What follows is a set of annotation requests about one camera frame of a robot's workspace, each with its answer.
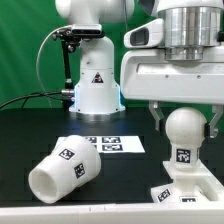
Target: green backdrop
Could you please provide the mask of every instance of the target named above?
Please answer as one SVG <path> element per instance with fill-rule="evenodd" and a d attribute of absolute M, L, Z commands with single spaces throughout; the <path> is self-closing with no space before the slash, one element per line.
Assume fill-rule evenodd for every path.
<path fill-rule="evenodd" d="M 149 18 L 136 4 L 128 28 L 136 28 Z M 36 57 L 41 43 L 54 29 L 67 25 L 55 9 L 54 0 L 0 0 L 0 104 L 16 98 L 41 91 L 36 77 Z M 115 79 L 119 83 L 121 60 L 127 49 L 123 46 L 125 24 L 103 25 L 106 35 L 115 46 Z M 71 55 L 71 69 L 74 82 L 79 79 L 78 51 Z M 63 58 L 60 41 L 49 40 L 40 60 L 40 75 L 47 91 L 60 91 L 64 87 Z M 128 107 L 147 106 L 145 101 L 127 101 Z M 59 101 L 52 101 L 53 107 L 61 107 Z M 7 108 L 18 108 L 21 102 Z M 168 107 L 180 107 L 182 104 L 164 104 Z M 211 119 L 211 106 L 188 105 L 202 111 Z M 27 108 L 48 108 L 46 99 L 32 99 Z M 219 122 L 224 130 L 224 119 Z"/>

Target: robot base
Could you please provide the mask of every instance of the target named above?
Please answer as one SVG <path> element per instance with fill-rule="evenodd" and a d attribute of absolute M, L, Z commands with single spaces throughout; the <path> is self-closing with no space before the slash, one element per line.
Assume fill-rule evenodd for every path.
<path fill-rule="evenodd" d="M 71 112 L 71 117 L 90 122 L 111 121 L 125 116 L 125 107 L 121 108 L 120 111 L 110 114 L 84 114 L 74 111 L 73 107 L 70 107 L 69 111 Z"/>

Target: white cylinder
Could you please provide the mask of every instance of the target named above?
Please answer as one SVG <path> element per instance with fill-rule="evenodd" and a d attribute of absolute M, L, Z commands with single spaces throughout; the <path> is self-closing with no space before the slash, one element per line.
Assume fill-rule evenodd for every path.
<path fill-rule="evenodd" d="M 81 136 L 71 135 L 30 172 L 29 185 L 38 199 L 54 203 L 96 177 L 100 169 L 96 147 Z"/>

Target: table surface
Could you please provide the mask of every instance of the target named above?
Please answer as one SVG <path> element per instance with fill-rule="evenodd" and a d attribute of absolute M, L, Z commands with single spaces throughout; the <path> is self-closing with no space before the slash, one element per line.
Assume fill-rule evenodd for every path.
<path fill-rule="evenodd" d="M 53 150 L 58 137 L 139 136 L 145 153 L 101 154 L 100 174 L 55 205 L 152 202 L 150 188 L 171 183 L 162 162 L 170 159 L 165 134 L 155 131 L 147 108 L 128 108 L 124 118 L 85 122 L 61 109 L 0 112 L 0 207 L 44 206 L 31 192 L 29 172 Z M 224 134 L 206 139 L 200 159 L 224 184 Z"/>

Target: cable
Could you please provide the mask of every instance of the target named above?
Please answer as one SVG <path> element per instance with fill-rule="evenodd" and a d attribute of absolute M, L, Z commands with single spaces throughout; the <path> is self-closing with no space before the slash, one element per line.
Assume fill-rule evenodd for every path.
<path fill-rule="evenodd" d="M 36 94 L 39 94 L 39 95 L 40 95 L 39 97 L 41 97 L 41 96 L 46 96 L 46 97 L 51 98 L 51 99 L 61 100 L 61 99 L 57 99 L 57 98 L 53 98 L 53 97 L 51 97 L 51 95 L 61 94 L 61 92 L 51 92 L 51 93 L 47 93 L 47 94 L 43 94 L 43 93 L 39 93 L 39 92 L 31 93 L 32 96 L 33 96 L 33 95 L 36 95 Z M 21 106 L 21 109 L 23 109 L 23 108 L 25 107 L 27 101 L 28 101 L 30 98 L 32 98 L 32 97 L 27 97 L 27 98 L 24 100 L 24 102 L 23 102 L 23 104 L 22 104 L 22 106 Z"/>
<path fill-rule="evenodd" d="M 62 101 L 63 99 L 52 97 L 52 95 L 58 95 L 58 94 L 61 94 L 61 92 L 33 93 L 33 94 L 30 94 L 30 95 L 17 97 L 17 98 L 9 100 L 9 101 L 3 103 L 2 105 L 0 105 L 0 110 L 3 109 L 4 107 L 6 107 L 7 105 L 11 104 L 11 103 L 14 103 L 14 102 L 17 102 L 17 101 L 20 101 L 20 100 L 24 100 L 24 99 L 28 100 L 30 98 L 36 98 L 36 97 L 48 97 L 48 98 L 51 98 L 51 99 L 54 99 L 54 100 Z"/>
<path fill-rule="evenodd" d="M 123 0 L 123 2 L 124 2 L 125 26 L 126 26 L 126 32 L 128 32 L 128 12 L 127 12 L 127 2 L 126 2 L 126 0 Z"/>
<path fill-rule="evenodd" d="M 53 35 L 53 33 L 57 32 L 60 29 L 67 29 L 67 28 L 69 29 L 71 27 L 72 27 L 71 25 L 68 25 L 68 26 L 63 26 L 63 27 L 60 27 L 60 28 L 57 28 L 57 29 L 53 30 L 51 33 L 48 34 L 48 36 L 44 39 L 44 41 L 42 42 L 42 44 L 40 46 L 40 49 L 39 49 L 38 54 L 37 54 L 37 60 L 36 60 L 36 76 L 37 76 L 38 83 L 39 83 L 42 91 L 44 92 L 44 94 L 47 94 L 47 91 L 46 91 L 46 89 L 44 87 L 44 84 L 43 84 L 43 82 L 41 80 L 40 70 L 39 70 L 40 56 L 41 56 L 42 50 L 43 50 L 46 42 L 48 41 L 48 39 Z M 51 104 L 50 98 L 48 98 L 48 102 L 49 102 L 50 107 L 52 108 L 52 104 Z"/>

